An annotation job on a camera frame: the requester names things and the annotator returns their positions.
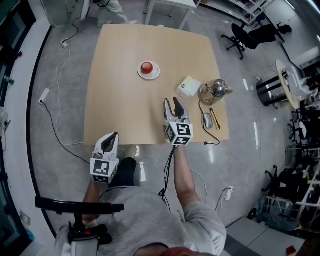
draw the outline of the gray t-shirt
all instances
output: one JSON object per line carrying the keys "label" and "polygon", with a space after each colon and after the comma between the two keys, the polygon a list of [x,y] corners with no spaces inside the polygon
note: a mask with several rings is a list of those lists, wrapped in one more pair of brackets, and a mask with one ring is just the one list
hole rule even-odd
{"label": "gray t-shirt", "polygon": [[[226,228],[218,214],[207,204],[194,201],[184,209],[185,222],[172,214],[162,199],[141,187],[116,187],[105,192],[103,203],[124,204],[124,211],[101,215],[97,224],[105,224],[112,237],[110,244],[100,245],[98,256],[133,256],[139,248],[163,244],[168,248],[185,247],[192,251],[219,255],[224,249]],[[69,229],[57,234],[58,255],[68,255]]]}

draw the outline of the yellow pen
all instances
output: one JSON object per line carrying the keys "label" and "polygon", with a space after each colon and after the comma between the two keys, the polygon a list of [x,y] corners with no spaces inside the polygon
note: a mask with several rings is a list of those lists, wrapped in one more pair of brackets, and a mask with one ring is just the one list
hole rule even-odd
{"label": "yellow pen", "polygon": [[211,107],[210,107],[210,113],[211,113],[212,119],[214,121],[215,128],[219,131],[220,130],[220,124],[218,122],[218,119],[216,117],[216,114],[215,114],[214,110]]}

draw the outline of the round table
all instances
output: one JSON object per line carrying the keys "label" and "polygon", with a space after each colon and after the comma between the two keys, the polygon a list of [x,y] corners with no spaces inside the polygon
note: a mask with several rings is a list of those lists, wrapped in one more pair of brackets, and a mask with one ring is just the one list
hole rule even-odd
{"label": "round table", "polygon": [[[293,74],[290,74],[289,72],[286,71],[286,66],[285,64],[283,64],[280,60],[276,60],[275,61],[275,67],[276,67],[276,72],[278,74],[278,76],[266,81],[266,82],[258,82],[256,84],[256,91],[258,94],[258,97],[261,101],[261,103],[268,107],[271,104],[277,103],[277,102],[281,102],[281,101],[289,101],[290,104],[292,105],[292,107],[294,109],[298,109],[299,108],[299,101],[296,101],[291,92],[290,92],[290,88],[288,87],[287,83],[286,83],[286,77],[288,76],[293,76]],[[267,88],[267,85],[270,85],[271,83],[274,83],[276,81],[280,81],[279,84],[274,85],[272,87]],[[270,98],[269,96],[269,92],[282,87],[284,90],[284,94],[282,95],[278,95],[275,96],[274,98]]]}

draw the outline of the gray floor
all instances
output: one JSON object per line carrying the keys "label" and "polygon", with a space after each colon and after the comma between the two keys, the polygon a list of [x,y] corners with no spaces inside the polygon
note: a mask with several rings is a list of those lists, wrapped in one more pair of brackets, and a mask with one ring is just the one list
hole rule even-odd
{"label": "gray floor", "polygon": [[[129,20],[143,23],[143,0],[120,2]],[[97,11],[94,8],[89,15],[97,17]],[[169,12],[169,6],[156,5],[150,24],[177,28],[184,13],[176,8],[173,17],[170,18]],[[87,18],[81,25],[75,22],[80,26],[79,33],[72,39],[71,57],[59,80],[61,112],[58,131],[64,143],[83,141],[87,84],[101,29],[96,23],[92,18]],[[232,194],[231,200],[227,201],[219,212],[225,225],[247,215],[251,208],[257,205],[262,195],[261,188],[268,182],[265,170],[272,170],[273,165],[278,165],[280,170],[285,167],[285,148],[289,143],[287,124],[291,119],[290,106],[281,109],[264,107],[256,91],[247,90],[244,85],[246,80],[249,88],[255,86],[256,76],[264,80],[274,77],[276,73],[272,70],[275,70],[276,59],[282,60],[285,64],[289,63],[280,44],[265,43],[256,50],[248,49],[244,53],[244,60],[241,61],[239,53],[234,48],[226,51],[229,43],[221,38],[222,34],[232,35],[232,23],[239,24],[232,17],[200,6],[184,28],[210,38],[221,78],[234,89],[234,93],[225,98],[230,140],[223,141],[219,146],[192,143],[186,148],[190,166],[205,179],[207,203],[212,207],[216,206],[224,188],[229,185],[234,186],[234,189],[240,188]],[[40,194],[52,199],[82,201],[91,178],[89,166],[59,145],[50,117],[46,109],[38,103],[44,89],[56,79],[55,62],[62,55],[59,52],[59,42],[73,35],[74,30],[73,27],[54,28],[45,45],[34,83],[30,133],[34,172]],[[68,53],[58,62],[59,69],[67,56]],[[51,88],[46,104],[55,122],[58,113],[57,85]],[[89,160],[93,147],[81,144],[68,146],[68,149]],[[167,160],[171,147],[142,145],[139,149],[140,153],[146,156]],[[123,158],[124,152],[120,150],[119,155]],[[140,169],[143,169],[146,177],[146,181],[141,185],[155,193],[164,187],[165,162],[159,158],[142,155],[138,158]],[[203,181],[196,173],[194,180],[199,197],[205,200]],[[173,176],[169,180],[167,198],[172,212],[178,214],[177,210],[181,210],[181,207],[174,190]],[[48,214],[56,230],[73,219],[72,215],[56,215],[54,212]]]}

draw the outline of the white plate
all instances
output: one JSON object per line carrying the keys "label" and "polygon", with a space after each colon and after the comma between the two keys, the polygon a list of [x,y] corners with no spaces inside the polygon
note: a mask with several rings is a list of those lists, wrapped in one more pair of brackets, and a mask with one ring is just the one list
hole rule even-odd
{"label": "white plate", "polygon": [[[143,63],[145,62],[150,62],[153,66],[153,70],[150,74],[144,74],[142,73],[141,71],[141,66]],[[156,79],[159,75],[160,75],[160,67],[157,63],[153,62],[153,61],[144,61],[144,62],[141,62],[139,65],[138,65],[138,74],[140,77],[142,77],[143,79],[146,79],[146,80],[153,80],[153,79]]]}

